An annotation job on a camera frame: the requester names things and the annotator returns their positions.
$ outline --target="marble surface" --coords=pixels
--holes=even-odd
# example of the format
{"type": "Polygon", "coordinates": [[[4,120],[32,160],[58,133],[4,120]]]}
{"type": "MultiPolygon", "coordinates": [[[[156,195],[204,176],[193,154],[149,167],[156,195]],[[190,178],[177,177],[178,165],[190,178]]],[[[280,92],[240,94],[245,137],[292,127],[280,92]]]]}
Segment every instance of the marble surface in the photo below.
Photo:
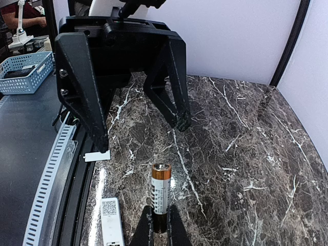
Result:
{"type": "Polygon", "coordinates": [[[194,246],[328,245],[327,172],[277,89],[188,76],[192,126],[180,133],[144,95],[144,79],[134,74],[114,98],[112,160],[96,164],[81,245],[103,245],[100,199],[113,196],[129,244],[159,162],[173,166],[172,202],[194,246]]]}

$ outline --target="screw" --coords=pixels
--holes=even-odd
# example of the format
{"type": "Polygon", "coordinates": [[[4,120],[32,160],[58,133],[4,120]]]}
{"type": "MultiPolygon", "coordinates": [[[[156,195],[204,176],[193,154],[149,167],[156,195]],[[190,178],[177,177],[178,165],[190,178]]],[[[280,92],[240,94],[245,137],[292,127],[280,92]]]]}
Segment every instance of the screw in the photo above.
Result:
{"type": "Polygon", "coordinates": [[[61,89],[60,93],[61,93],[62,96],[67,96],[68,90],[61,89]]]}
{"type": "Polygon", "coordinates": [[[67,73],[66,70],[60,69],[59,75],[60,75],[61,78],[65,78],[68,75],[68,73],[67,73]]]}

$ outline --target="battery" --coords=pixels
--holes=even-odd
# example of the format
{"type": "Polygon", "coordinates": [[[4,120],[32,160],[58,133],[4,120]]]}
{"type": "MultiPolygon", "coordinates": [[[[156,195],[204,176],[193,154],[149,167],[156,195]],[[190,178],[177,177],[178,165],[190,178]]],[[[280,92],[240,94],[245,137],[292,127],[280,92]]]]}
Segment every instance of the battery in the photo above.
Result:
{"type": "Polygon", "coordinates": [[[170,207],[170,164],[154,164],[152,166],[152,208],[154,232],[164,233],[167,230],[168,210],[170,207]]]}

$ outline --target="white wall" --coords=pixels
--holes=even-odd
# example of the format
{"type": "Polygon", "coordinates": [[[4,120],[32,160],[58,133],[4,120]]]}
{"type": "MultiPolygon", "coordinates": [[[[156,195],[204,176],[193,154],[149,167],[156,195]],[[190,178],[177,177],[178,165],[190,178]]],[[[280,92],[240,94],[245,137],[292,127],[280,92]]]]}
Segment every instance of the white wall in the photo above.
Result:
{"type": "Polygon", "coordinates": [[[328,2],[311,1],[301,36],[278,85],[328,169],[328,2]]]}
{"type": "Polygon", "coordinates": [[[57,28],[59,28],[60,20],[66,16],[70,16],[70,12],[68,9],[68,1],[67,0],[53,0],[53,7],[55,10],[57,28]]]}
{"type": "Polygon", "coordinates": [[[188,73],[269,84],[300,0],[167,0],[147,19],[187,43],[188,73]]]}

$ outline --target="blue plastic basket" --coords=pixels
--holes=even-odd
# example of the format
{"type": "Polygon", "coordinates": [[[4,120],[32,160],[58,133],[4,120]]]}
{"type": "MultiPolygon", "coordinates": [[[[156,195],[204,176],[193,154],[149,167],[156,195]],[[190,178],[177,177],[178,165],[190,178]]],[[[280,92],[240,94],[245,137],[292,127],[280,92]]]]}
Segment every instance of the blue plastic basket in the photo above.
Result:
{"type": "Polygon", "coordinates": [[[0,92],[4,95],[33,94],[53,70],[52,51],[14,56],[0,65],[0,92]],[[7,72],[36,65],[26,77],[4,79],[7,72]]]}

